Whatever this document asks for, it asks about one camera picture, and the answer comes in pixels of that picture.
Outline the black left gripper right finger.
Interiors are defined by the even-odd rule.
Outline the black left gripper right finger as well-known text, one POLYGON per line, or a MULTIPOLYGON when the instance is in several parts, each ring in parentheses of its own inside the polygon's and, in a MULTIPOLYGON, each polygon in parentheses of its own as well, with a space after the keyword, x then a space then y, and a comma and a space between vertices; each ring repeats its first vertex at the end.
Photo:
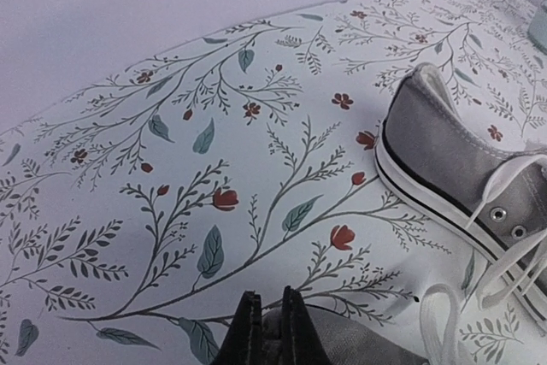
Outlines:
POLYGON ((290 286, 286 286, 283 292, 280 340, 282 364, 332 364, 321 344, 301 293, 290 286))

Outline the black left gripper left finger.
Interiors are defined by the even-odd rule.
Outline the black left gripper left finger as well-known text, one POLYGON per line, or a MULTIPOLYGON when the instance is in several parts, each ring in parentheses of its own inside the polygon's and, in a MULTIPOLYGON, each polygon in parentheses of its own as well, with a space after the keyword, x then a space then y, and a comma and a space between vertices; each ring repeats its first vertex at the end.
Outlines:
POLYGON ((245 291, 240 298, 232 323, 218 351, 217 363, 262 363, 262 299, 254 291, 245 291))

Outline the grey sneaker with white laces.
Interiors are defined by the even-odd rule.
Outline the grey sneaker with white laces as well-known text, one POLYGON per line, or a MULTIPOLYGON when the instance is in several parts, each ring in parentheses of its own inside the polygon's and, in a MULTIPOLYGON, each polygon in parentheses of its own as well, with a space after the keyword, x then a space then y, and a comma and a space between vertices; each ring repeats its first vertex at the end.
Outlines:
MULTIPOLYGON (((445 284, 429 287, 420 304, 420 356, 386 339, 357 321, 328 309, 307 305, 321 344, 332 364, 471 364, 467 348, 456 335, 459 300, 445 284)), ((262 317, 262 363, 281 363, 281 308, 262 317)))

